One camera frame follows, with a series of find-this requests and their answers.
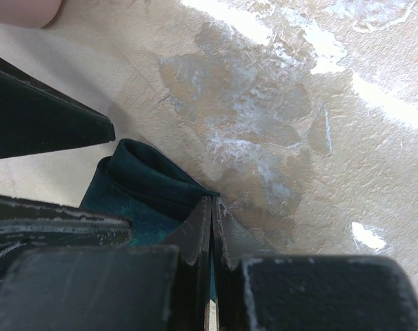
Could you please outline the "dark green tie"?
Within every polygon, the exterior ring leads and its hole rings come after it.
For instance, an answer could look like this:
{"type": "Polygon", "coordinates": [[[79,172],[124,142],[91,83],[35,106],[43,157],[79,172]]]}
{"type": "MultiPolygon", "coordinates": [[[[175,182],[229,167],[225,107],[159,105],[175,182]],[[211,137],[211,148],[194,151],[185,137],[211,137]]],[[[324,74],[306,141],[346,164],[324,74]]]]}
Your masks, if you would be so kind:
{"type": "Polygon", "coordinates": [[[217,197],[152,146],[122,139],[100,160],[79,207],[131,221],[131,245],[161,245],[203,197],[217,197]]]}

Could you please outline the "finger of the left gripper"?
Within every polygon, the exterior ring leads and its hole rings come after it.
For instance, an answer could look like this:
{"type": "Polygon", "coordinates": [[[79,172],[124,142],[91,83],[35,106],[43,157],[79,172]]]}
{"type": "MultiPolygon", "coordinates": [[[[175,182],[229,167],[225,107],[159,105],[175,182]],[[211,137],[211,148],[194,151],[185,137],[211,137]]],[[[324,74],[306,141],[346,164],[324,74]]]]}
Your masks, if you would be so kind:
{"type": "Polygon", "coordinates": [[[0,57],[0,159],[114,141],[107,116],[0,57]]]}
{"type": "Polygon", "coordinates": [[[0,195],[0,284],[10,265],[25,250],[123,245],[132,238],[129,220],[0,195]]]}

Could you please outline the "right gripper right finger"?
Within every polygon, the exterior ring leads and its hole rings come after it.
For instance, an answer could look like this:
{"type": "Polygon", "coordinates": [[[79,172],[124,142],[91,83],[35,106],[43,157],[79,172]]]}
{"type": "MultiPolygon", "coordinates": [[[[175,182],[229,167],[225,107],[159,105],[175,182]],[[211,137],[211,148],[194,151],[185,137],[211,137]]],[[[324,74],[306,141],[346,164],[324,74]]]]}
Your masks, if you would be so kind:
{"type": "Polygon", "coordinates": [[[212,200],[212,247],[219,330],[249,330],[241,260],[271,255],[229,212],[219,197],[212,200]]]}

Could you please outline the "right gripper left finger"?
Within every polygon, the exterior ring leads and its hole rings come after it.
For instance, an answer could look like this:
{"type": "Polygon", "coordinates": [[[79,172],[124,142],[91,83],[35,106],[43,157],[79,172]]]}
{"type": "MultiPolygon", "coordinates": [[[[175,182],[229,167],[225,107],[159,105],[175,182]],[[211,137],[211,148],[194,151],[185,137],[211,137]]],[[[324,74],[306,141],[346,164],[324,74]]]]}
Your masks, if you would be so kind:
{"type": "Polygon", "coordinates": [[[203,197],[162,244],[179,249],[170,293],[169,330],[207,330],[210,311],[212,198],[203,197]]]}

